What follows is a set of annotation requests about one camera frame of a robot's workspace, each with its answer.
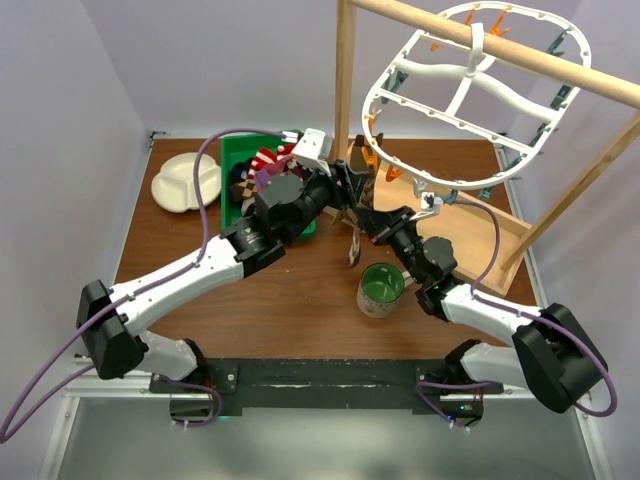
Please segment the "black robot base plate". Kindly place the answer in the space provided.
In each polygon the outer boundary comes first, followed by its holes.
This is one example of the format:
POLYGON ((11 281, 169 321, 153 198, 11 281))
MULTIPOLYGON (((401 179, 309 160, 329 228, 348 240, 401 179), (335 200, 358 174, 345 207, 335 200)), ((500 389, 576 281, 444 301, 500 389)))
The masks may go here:
POLYGON ((223 416, 250 409, 376 409, 431 414, 418 395, 438 405, 460 391, 416 388, 429 382, 440 360, 210 358, 208 372, 187 382, 209 384, 222 398, 223 416))

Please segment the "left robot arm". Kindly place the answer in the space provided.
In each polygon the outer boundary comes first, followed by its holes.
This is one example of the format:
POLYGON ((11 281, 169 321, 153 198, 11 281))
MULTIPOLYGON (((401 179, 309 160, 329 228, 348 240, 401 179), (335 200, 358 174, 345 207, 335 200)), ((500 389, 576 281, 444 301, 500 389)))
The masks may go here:
POLYGON ((140 369, 172 379, 185 392, 205 385, 207 368, 198 362, 198 349, 149 328, 186 302, 282 258, 325 207, 356 207, 372 176, 341 160, 328 171, 306 168, 303 173, 272 176, 256 194, 252 211, 199 250, 138 280, 113 287, 95 280, 83 287, 76 328, 101 379, 140 369))

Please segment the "white round clip hanger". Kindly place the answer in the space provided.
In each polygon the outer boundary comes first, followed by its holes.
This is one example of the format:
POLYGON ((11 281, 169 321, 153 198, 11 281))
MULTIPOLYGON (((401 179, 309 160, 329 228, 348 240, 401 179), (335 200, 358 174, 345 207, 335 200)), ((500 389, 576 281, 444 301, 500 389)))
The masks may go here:
MULTIPOLYGON (((476 3, 476 2, 478 1, 471 1, 467 3, 451 6, 441 11, 440 15, 450 11, 453 8, 459 8, 460 9, 459 13, 453 15, 452 18, 454 21, 458 21, 464 24, 464 21, 469 13, 469 10, 462 10, 461 7, 465 4, 476 3)), ((498 1, 498 2, 514 4, 509 1, 498 1)), ((514 4, 514 5, 547 12, 539 8, 534 8, 532 6, 523 6, 523 5, 517 5, 517 4, 514 4)), ((492 25, 495 23, 500 13, 501 13, 500 11, 495 9, 476 9, 471 25, 479 24, 482 26, 485 32, 490 33, 490 29, 492 25)), ((560 15, 557 15, 554 13, 551 13, 551 14, 561 17, 563 19, 566 19, 560 15)), ((513 12, 507 12, 507 15, 505 17, 505 20, 503 21, 502 26, 511 28, 511 30, 508 33, 501 36, 504 39, 529 42, 534 46, 540 47, 545 53, 553 54, 562 59, 567 58, 578 64, 582 63, 583 61, 581 57, 581 48, 577 44, 575 39, 572 36, 570 36, 568 33, 566 33, 561 27, 557 26, 554 23, 550 23, 548 21, 541 21, 536 18, 531 18, 529 16, 518 15, 513 12)), ((591 45, 587 37, 585 36, 585 34, 581 31, 581 29, 577 25, 575 26, 584 35, 585 39, 588 42, 588 45, 590 47, 590 60, 592 65, 591 45)), ((404 45, 399 49, 399 51, 394 55, 394 57, 403 49, 406 43, 414 35, 415 31, 411 34, 411 36, 404 43, 404 45)), ((415 74, 405 73, 402 71, 391 72, 389 70, 389 66, 393 62, 394 57, 392 58, 390 63, 384 68, 384 70, 379 75, 379 77, 374 81, 373 85, 376 82, 380 82, 382 84, 383 89, 385 90, 389 90, 400 96, 413 100, 417 103, 421 103, 423 105, 433 107, 437 110, 446 111, 448 105, 450 104, 450 101, 453 99, 456 93, 456 90, 459 87, 459 84, 460 84, 459 79, 455 77, 441 76, 441 75, 415 75, 415 74)), ((411 50, 406 54, 405 57, 409 61, 416 62, 418 64, 425 64, 425 65, 437 65, 437 64, 442 65, 443 64, 443 65, 454 65, 458 67, 465 67, 468 64, 467 52, 445 47, 439 44, 434 44, 424 38, 419 39, 413 45, 411 50)), ((538 96, 530 95, 526 93, 524 90, 525 84, 537 82, 541 80, 542 77, 532 72, 521 70, 519 68, 512 67, 508 64, 504 64, 500 61, 495 61, 487 69, 486 72, 489 76, 506 84, 516 93, 522 95, 529 101, 544 107, 557 108, 558 104, 563 100, 563 98, 569 92, 568 87, 564 86, 561 82, 550 79, 546 81, 545 83, 546 89, 542 94, 538 96)), ((385 147, 382 144, 381 140, 379 140, 377 137, 374 123, 376 118, 380 114, 382 113, 391 114, 391 113, 408 112, 408 111, 413 111, 415 113, 414 117, 418 120, 422 120, 429 127, 434 127, 434 126, 451 127, 465 134, 468 134, 473 138, 481 138, 490 142, 495 146, 501 146, 507 149, 509 153, 513 154, 514 158, 510 163, 500 168, 497 172, 479 180, 490 178, 502 171, 508 170, 511 167, 513 167, 515 164, 517 164, 519 161, 519 153, 516 150, 513 150, 506 146, 502 146, 500 144, 494 144, 491 141, 471 131, 461 130, 454 125, 450 125, 434 117, 428 116, 408 106, 396 103, 383 96, 376 97, 374 102, 372 102, 371 104, 367 104, 364 99, 364 102, 362 105, 361 121, 362 121, 363 135, 366 138, 365 142, 372 148, 372 150, 375 146, 379 146, 388 155, 414 167, 419 171, 426 171, 431 175, 433 175, 434 177, 439 178, 434 173, 434 170, 430 167, 420 167, 417 164, 412 163, 408 160, 401 160, 398 155, 392 153, 390 149, 385 147)), ((458 118, 464 121, 477 125, 481 128, 485 128, 492 132, 498 133, 500 135, 504 135, 510 140, 520 142, 528 146, 532 146, 536 143, 536 140, 540 136, 541 131, 544 127, 543 123, 539 119, 513 109, 511 106, 503 103, 500 99, 496 98, 494 95, 492 95, 491 93, 489 93, 488 91, 484 90, 483 88, 481 88, 476 84, 473 84, 470 86, 466 97, 464 98, 459 109, 456 112, 456 115, 458 118)), ((535 156, 534 159, 542 153, 544 144, 542 145, 542 148, 540 149, 539 154, 535 156)), ((377 156, 379 161, 387 163, 379 155, 377 156)), ((445 181, 466 181, 466 182, 479 181, 479 180, 472 180, 467 175, 463 175, 459 179, 455 179, 451 176, 448 176, 446 178, 440 178, 440 179, 445 181)), ((433 185, 433 184, 427 184, 418 179, 416 179, 416 181, 423 183, 425 185, 433 185)))

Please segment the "red white striped sock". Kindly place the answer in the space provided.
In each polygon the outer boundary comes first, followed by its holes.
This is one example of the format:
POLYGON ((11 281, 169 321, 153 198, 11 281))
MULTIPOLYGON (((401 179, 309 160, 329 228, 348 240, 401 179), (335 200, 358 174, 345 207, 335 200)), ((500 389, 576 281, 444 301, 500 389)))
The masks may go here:
POLYGON ((296 167, 297 163, 292 154, 293 149, 293 144, 280 145, 275 150, 270 150, 266 147, 260 148, 251 160, 248 176, 253 177, 256 172, 281 160, 284 161, 284 166, 287 169, 296 167))

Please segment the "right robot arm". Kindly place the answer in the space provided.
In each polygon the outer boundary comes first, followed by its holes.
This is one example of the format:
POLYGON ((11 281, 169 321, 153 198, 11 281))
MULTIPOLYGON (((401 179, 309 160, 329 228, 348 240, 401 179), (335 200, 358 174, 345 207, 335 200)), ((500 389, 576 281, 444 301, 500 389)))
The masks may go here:
POLYGON ((408 271, 426 314, 502 341, 500 347, 479 342, 452 352, 445 369, 452 390, 466 393, 482 382, 518 386, 549 410, 564 413, 603 382, 610 404, 600 414, 615 411, 617 392, 606 361, 568 308, 527 307, 481 294, 477 285, 455 275, 451 241, 423 238, 409 207, 388 212, 358 207, 355 215, 371 242, 390 247, 408 271))

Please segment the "argyle brown sock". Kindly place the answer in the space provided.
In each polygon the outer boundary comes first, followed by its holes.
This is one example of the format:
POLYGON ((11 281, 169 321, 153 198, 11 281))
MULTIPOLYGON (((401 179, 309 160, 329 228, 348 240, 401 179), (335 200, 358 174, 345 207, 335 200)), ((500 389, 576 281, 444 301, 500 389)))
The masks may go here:
POLYGON ((229 195, 233 203, 242 203, 257 193, 256 182, 247 178, 229 187, 229 195))

